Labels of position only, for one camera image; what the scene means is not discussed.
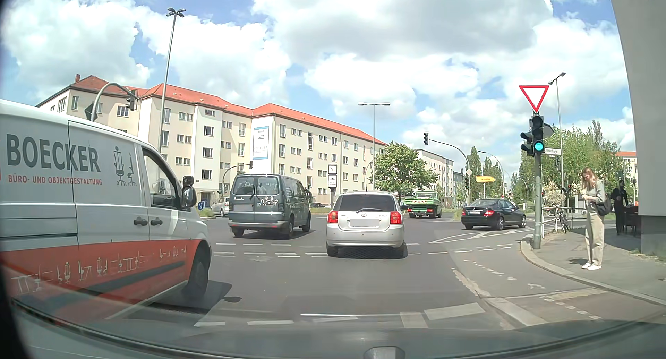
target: sidewalk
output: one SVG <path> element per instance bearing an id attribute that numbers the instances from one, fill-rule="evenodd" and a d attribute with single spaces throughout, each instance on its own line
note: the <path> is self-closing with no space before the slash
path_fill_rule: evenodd
<path id="1" fill-rule="evenodd" d="M 600 270 L 581 269 L 587 262 L 585 229 L 567 234 L 548 234 L 540 250 L 521 243 L 521 252 L 531 263 L 561 276 L 598 288 L 618 292 L 666 306 L 666 263 L 641 254 L 640 237 L 617 235 L 606 221 L 604 260 Z"/>

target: yellow direction sign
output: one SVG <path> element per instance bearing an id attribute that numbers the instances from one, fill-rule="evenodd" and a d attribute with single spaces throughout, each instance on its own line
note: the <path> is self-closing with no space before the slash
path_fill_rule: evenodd
<path id="1" fill-rule="evenodd" d="M 495 177 L 492 177 L 492 176 L 476 176 L 476 182 L 495 182 Z"/>

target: silver hatchback car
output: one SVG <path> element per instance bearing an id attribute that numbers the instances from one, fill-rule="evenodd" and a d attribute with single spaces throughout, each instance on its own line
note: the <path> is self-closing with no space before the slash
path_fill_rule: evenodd
<path id="1" fill-rule="evenodd" d="M 326 251 L 337 256 L 343 246 L 390 247 L 407 256 L 405 226 L 395 197 L 378 191 L 343 193 L 328 213 Z"/>

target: woman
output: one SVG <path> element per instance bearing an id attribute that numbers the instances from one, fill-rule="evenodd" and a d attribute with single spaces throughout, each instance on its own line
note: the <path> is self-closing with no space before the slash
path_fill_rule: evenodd
<path id="1" fill-rule="evenodd" d="M 604 183 L 600 181 L 590 167 L 583 169 L 582 198 L 586 202 L 587 225 L 587 263 L 583 269 L 597 270 L 601 268 L 601 258 L 604 255 L 604 218 L 599 216 L 597 204 L 606 200 Z"/>

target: van side mirror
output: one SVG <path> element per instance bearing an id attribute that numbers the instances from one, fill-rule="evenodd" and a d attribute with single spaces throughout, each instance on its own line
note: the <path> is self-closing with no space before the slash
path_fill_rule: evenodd
<path id="1" fill-rule="evenodd" d="M 191 185 L 183 186 L 182 188 L 182 202 L 180 203 L 182 209 L 192 208 L 196 205 L 196 191 Z"/>
<path id="2" fill-rule="evenodd" d="M 182 185 L 183 186 L 191 186 L 195 184 L 195 177 L 194 176 L 185 176 L 182 178 Z"/>

